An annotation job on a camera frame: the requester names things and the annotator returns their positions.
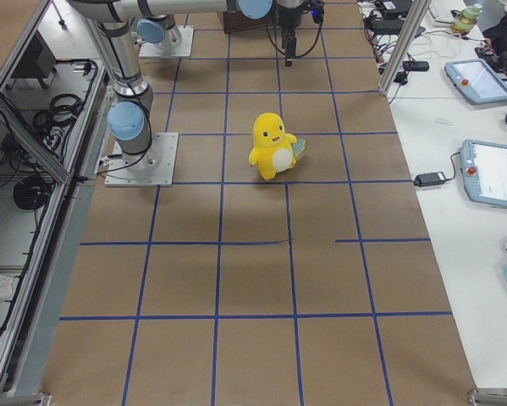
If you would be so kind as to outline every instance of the white table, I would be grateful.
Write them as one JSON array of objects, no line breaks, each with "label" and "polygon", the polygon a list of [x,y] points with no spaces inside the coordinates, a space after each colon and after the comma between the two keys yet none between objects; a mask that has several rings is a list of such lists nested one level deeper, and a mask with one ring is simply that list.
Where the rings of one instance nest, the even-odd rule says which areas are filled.
[{"label": "white table", "polygon": [[[463,8],[446,1],[451,8]],[[482,35],[475,28],[469,37]],[[448,61],[476,58],[473,48],[478,45],[461,41],[458,56],[432,58],[430,71],[412,73],[390,105],[413,177],[437,171],[450,177],[449,157],[465,139],[507,144],[507,104],[471,105],[444,73]],[[421,48],[425,46],[413,46],[410,53],[425,50]],[[433,37],[430,49],[452,55],[455,40]],[[397,87],[391,86],[389,100]],[[477,388],[507,388],[507,285],[502,274],[507,257],[500,248],[507,236],[507,210],[467,198],[459,160],[455,158],[455,180],[416,192]]]}]

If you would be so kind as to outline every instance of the toy's head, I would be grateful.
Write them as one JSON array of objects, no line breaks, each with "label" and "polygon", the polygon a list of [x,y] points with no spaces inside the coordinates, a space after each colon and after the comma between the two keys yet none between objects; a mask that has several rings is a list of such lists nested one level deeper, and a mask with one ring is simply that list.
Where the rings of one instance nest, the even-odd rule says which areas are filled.
[{"label": "toy's head", "polygon": [[278,114],[265,112],[256,118],[253,124],[253,142],[255,145],[271,147],[285,140],[284,122]]}]

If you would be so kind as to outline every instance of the yellow plush toy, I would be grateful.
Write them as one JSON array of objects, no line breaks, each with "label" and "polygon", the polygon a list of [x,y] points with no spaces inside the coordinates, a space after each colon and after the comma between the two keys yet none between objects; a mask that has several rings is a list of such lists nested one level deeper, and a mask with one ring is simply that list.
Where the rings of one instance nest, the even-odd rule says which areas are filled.
[{"label": "yellow plush toy", "polygon": [[304,140],[298,141],[285,133],[284,122],[278,114],[265,112],[253,124],[253,149],[250,165],[256,165],[264,180],[274,179],[276,173],[291,169],[296,156],[304,149]]}]

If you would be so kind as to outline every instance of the blue joint cap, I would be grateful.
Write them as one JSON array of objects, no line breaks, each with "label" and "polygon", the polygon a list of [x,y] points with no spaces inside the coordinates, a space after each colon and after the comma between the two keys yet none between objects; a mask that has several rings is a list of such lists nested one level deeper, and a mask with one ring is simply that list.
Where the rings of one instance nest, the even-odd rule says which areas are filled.
[{"label": "blue joint cap", "polygon": [[131,141],[139,136],[145,122],[142,109],[131,101],[122,101],[108,111],[110,131],[118,140]]},{"label": "blue joint cap", "polygon": [[272,8],[272,0],[238,0],[238,7],[248,19],[261,19]]},{"label": "blue joint cap", "polygon": [[164,28],[149,19],[141,19],[136,23],[136,32],[147,42],[151,44],[158,44],[165,37]]}]

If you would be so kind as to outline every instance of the toy's white belly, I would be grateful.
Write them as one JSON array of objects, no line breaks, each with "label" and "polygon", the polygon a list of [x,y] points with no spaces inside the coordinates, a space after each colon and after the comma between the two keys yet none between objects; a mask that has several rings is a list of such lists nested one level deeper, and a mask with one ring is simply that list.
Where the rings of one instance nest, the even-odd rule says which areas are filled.
[{"label": "toy's white belly", "polygon": [[276,172],[282,172],[289,169],[293,156],[287,148],[279,148],[272,156],[272,164]]}]

